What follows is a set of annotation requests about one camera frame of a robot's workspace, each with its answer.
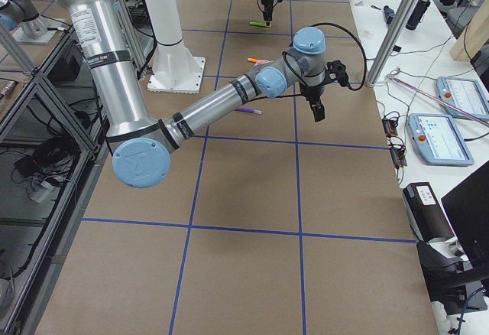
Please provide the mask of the far blue teach pendant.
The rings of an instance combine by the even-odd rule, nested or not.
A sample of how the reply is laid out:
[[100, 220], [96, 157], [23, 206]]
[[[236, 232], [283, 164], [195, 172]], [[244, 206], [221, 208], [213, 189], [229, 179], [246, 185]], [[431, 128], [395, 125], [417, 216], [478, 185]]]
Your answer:
[[436, 80], [436, 90], [444, 103], [488, 120], [488, 100], [477, 80], [441, 76]]

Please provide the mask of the metal reacher grabber tool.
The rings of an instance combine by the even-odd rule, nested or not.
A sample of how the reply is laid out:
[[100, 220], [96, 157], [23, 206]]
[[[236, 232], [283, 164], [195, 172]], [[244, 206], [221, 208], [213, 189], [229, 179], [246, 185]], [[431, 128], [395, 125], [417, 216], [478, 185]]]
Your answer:
[[390, 72], [388, 75], [386, 75], [386, 79], [392, 80], [395, 83], [400, 84], [401, 86], [404, 86], [404, 87], [406, 87], [408, 89], [413, 90], [415, 93], [421, 94], [421, 95], [423, 95], [423, 96], [425, 96], [425, 97], [427, 97], [427, 98], [429, 98], [429, 99], [437, 102], [439, 105], [441, 105], [446, 110], [446, 112], [449, 115], [452, 115], [453, 117], [456, 117], [458, 119], [467, 119], [467, 120], [475, 121], [475, 122], [481, 123], [482, 125], [487, 125], [488, 124], [488, 120], [487, 121], [484, 121], [482, 119], [479, 119], [476, 116], [472, 116], [471, 114], [464, 112], [461, 109], [458, 109], [458, 108], [456, 108], [454, 106], [451, 106], [449, 104], [444, 103], [439, 98], [438, 93], [437, 93], [437, 90], [436, 90], [436, 95], [434, 96], [434, 95], [431, 95], [431, 94], [429, 94], [427, 92], [424, 92], [421, 89], [416, 88], [415, 86], [412, 86], [412, 85], [406, 83], [405, 81], [397, 78], [397, 74], [398, 73], [400, 73], [399, 70], [394, 70], [394, 71]]

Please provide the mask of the purple highlighter pen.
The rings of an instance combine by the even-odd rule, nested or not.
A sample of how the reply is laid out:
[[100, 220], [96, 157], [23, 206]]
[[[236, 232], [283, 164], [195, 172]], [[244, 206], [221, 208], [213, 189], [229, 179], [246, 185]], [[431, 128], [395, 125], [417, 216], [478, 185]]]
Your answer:
[[235, 111], [254, 114], [254, 115], [261, 115], [262, 114], [262, 111], [259, 109], [251, 109], [251, 108], [247, 108], [247, 107], [238, 107], [237, 109], [235, 109]]

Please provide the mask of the black computer monitor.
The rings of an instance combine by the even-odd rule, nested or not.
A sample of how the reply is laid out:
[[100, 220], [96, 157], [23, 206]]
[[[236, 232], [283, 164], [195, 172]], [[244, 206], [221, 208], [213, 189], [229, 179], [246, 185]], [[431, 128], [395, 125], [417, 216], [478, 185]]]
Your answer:
[[473, 266], [488, 263], [488, 162], [443, 198], [442, 205]]

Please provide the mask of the near blue teach pendant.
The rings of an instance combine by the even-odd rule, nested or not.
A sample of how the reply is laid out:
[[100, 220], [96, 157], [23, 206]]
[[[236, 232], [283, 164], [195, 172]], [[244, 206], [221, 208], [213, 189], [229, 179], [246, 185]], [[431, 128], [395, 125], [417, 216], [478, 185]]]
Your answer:
[[450, 115], [412, 113], [407, 125], [418, 154], [427, 165], [468, 167], [474, 164]]

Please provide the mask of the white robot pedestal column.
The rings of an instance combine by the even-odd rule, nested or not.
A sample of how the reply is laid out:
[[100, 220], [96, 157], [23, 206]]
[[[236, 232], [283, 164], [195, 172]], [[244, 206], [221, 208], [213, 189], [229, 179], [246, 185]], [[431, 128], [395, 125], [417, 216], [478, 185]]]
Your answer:
[[157, 42], [148, 89], [154, 92], [197, 94], [206, 64], [187, 49], [176, 0], [145, 0]]

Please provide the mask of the black box with label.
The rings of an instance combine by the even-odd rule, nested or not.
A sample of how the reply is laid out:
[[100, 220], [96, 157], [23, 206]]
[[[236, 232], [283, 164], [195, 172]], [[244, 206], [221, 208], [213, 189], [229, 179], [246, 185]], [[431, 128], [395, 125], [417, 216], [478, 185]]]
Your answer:
[[421, 242], [446, 242], [455, 237], [429, 182], [405, 186], [403, 200], [410, 226]]

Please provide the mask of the wooden post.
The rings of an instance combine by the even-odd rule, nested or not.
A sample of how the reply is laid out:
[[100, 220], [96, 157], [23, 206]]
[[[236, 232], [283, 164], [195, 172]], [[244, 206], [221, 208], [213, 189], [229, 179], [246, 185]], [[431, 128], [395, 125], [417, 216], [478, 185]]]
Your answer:
[[455, 61], [470, 62], [488, 41], [488, 0], [485, 0], [449, 51]]

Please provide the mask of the blue teach pendant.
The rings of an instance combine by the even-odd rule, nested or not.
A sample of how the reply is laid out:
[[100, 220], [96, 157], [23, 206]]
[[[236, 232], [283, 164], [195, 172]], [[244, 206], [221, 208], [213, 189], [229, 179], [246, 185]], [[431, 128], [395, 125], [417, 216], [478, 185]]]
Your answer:
[[444, 103], [488, 120], [488, 100], [477, 80], [441, 76], [436, 80], [436, 90]]
[[427, 165], [468, 167], [474, 164], [450, 115], [412, 113], [407, 125], [418, 154]]

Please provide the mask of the green highlighter pen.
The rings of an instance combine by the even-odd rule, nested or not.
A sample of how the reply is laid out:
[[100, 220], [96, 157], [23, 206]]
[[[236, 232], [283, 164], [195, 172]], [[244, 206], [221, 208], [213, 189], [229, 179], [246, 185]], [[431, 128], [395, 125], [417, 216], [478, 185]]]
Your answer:
[[259, 21], [249, 21], [250, 26], [259, 27], [259, 28], [270, 28], [271, 24], [268, 22], [259, 22]]

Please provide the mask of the brown paper table mat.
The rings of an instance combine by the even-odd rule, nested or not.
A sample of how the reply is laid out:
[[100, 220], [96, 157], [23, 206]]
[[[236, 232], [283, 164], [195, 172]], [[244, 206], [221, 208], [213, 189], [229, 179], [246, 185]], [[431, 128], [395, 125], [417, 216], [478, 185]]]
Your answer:
[[255, 103], [155, 187], [104, 166], [39, 334], [434, 334], [371, 89]]

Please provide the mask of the black insulated water bottle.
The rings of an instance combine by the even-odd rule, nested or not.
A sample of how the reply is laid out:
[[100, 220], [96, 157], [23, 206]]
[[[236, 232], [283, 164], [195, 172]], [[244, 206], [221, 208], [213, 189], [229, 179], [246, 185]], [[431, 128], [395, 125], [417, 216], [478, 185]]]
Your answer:
[[424, 14], [430, 6], [431, 0], [418, 0], [413, 12], [411, 13], [407, 23], [406, 29], [414, 31], [421, 22]]

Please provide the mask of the aluminium frame post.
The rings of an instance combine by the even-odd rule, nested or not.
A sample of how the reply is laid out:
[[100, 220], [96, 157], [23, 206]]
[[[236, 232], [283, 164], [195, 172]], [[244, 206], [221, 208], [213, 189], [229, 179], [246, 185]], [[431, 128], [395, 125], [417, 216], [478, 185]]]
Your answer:
[[378, 77], [384, 68], [388, 57], [393, 51], [393, 46], [396, 44], [402, 29], [405, 27], [408, 18], [412, 14], [418, 0], [401, 0], [396, 11], [396, 15], [392, 24], [387, 30], [387, 33], [381, 43], [374, 62], [371, 65], [366, 84], [369, 87], [374, 87]]

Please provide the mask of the orange black electronics board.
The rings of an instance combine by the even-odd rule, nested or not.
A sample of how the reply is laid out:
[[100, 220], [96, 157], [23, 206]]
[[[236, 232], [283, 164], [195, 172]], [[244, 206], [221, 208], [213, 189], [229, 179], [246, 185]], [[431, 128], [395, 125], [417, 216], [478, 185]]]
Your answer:
[[393, 166], [396, 169], [407, 166], [406, 145], [404, 140], [398, 135], [397, 131], [399, 120], [400, 113], [398, 111], [389, 112], [381, 119], [387, 146], [389, 148]]

